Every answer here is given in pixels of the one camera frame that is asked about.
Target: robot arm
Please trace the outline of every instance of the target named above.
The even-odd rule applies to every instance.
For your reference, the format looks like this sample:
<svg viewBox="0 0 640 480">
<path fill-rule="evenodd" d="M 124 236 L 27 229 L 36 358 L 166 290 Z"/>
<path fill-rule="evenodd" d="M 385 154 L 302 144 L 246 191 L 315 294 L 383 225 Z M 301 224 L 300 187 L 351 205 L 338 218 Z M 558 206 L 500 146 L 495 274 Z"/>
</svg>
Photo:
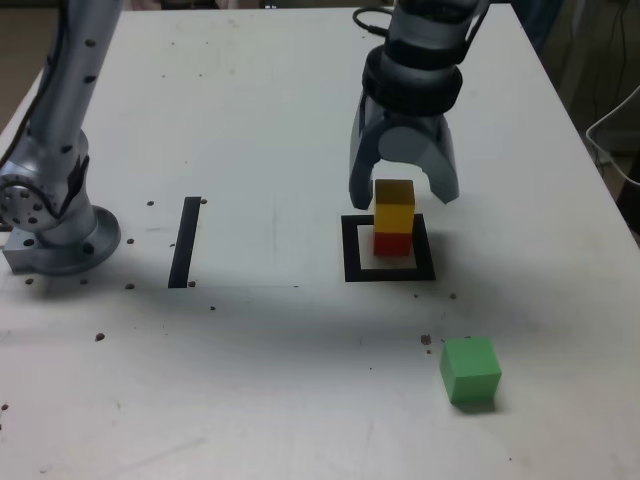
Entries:
<svg viewBox="0 0 640 480">
<path fill-rule="evenodd" d="M 443 114 L 458 97 L 462 75 L 456 65 L 464 60 L 487 10 L 486 0 L 398 2 L 384 45 L 369 53 L 362 75 L 351 136 L 349 191 L 354 207 L 369 207 L 371 173 L 382 158 L 419 166 L 441 201 L 458 197 Z"/>
<path fill-rule="evenodd" d="M 12 270 L 66 275 L 113 253 L 120 229 L 87 196 L 89 144 L 81 130 L 122 0 L 60 0 L 38 93 L 0 160 L 0 210 L 14 230 Z"/>
<path fill-rule="evenodd" d="M 420 166 L 444 202 L 458 196 L 442 114 L 460 91 L 456 64 L 487 1 L 399 1 L 386 41 L 371 51 L 363 74 L 349 178 L 356 208 L 369 206 L 371 173 L 381 158 Z M 14 227 L 4 255 L 16 273 L 77 273 L 104 261 L 120 241 L 116 218 L 87 196 L 89 144 L 81 127 L 122 2 L 59 0 L 38 93 L 0 159 L 0 213 Z"/>
</svg>

